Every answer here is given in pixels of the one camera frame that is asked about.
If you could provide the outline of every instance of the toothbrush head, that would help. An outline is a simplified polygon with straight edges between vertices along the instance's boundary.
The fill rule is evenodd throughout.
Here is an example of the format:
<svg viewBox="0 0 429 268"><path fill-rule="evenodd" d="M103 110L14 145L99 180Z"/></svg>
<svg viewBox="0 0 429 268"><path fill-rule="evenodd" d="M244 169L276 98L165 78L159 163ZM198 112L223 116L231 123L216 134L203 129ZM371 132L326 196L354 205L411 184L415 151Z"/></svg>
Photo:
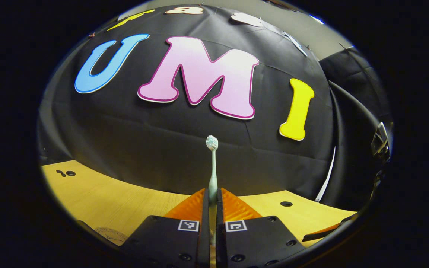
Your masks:
<svg viewBox="0 0 429 268"><path fill-rule="evenodd" d="M206 138L206 147L208 147L211 151L216 151L216 149L218 149L218 139L212 135L209 135Z"/></svg>

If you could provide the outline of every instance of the letter u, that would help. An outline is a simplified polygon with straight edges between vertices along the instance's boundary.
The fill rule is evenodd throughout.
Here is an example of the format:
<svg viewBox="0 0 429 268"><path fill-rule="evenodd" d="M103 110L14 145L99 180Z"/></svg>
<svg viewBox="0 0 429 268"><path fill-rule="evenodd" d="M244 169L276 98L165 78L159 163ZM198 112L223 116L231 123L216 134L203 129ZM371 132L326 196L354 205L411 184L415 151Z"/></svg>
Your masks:
<svg viewBox="0 0 429 268"><path fill-rule="evenodd" d="M138 42L143 41L148 37L150 37L148 34L138 34L123 39L121 41L122 46L119 48L117 53L115 53L107 67L99 74L92 75L92 68L94 67L97 60L100 58L100 56L102 56L107 48L113 46L117 41L108 41L96 47L92 51L89 59L85 61L84 65L79 71L79 74L77 74L74 85L75 90L78 93L92 93L104 87L112 80L112 78L114 78Z"/></svg>

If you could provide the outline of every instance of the orange soft finger pad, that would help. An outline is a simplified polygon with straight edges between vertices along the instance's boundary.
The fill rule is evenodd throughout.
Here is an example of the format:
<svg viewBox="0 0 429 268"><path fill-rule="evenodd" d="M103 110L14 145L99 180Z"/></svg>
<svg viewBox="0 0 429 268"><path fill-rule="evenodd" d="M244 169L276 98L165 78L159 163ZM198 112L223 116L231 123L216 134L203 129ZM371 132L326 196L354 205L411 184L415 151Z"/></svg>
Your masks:
<svg viewBox="0 0 429 268"><path fill-rule="evenodd" d="M180 220L201 221L203 212L204 188L190 195L180 204L170 210L164 217Z"/></svg>
<svg viewBox="0 0 429 268"><path fill-rule="evenodd" d="M221 188L221 191L223 193L224 221L248 220L262 217L252 207L249 207L243 200L225 188Z"/></svg>

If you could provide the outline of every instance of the letter m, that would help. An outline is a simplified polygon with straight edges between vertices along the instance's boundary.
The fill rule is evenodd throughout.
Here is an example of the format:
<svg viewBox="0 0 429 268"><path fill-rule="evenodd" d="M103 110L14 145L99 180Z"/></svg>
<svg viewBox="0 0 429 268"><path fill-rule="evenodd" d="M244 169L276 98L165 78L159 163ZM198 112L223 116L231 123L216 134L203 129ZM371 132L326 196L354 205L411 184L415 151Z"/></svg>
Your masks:
<svg viewBox="0 0 429 268"><path fill-rule="evenodd" d="M150 82L138 88L138 96L149 102L173 102L179 91L174 80L181 67L186 95L191 105L198 105L213 86L223 79L221 90L210 101L220 114L252 119L252 74L259 60L251 54L232 49L211 61L203 42L192 37L175 36L166 40L170 48Z"/></svg>

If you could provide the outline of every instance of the toothbrush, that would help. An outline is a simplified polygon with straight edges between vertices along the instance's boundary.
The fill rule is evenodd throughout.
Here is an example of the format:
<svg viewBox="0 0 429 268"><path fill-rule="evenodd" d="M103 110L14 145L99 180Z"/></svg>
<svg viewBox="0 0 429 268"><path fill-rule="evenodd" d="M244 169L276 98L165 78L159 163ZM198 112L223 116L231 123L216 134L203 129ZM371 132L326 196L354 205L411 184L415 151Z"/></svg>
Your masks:
<svg viewBox="0 0 429 268"><path fill-rule="evenodd" d="M208 185L208 194L209 194L209 217L210 217L210 234L211 240L210 244L212 246L216 243L216 202L217 202L217 192L218 192L218 179L216 178L216 149L218 149L218 139L209 135L206 138L206 147L211 150L212 155L212 170L211 170L211 179Z"/></svg>

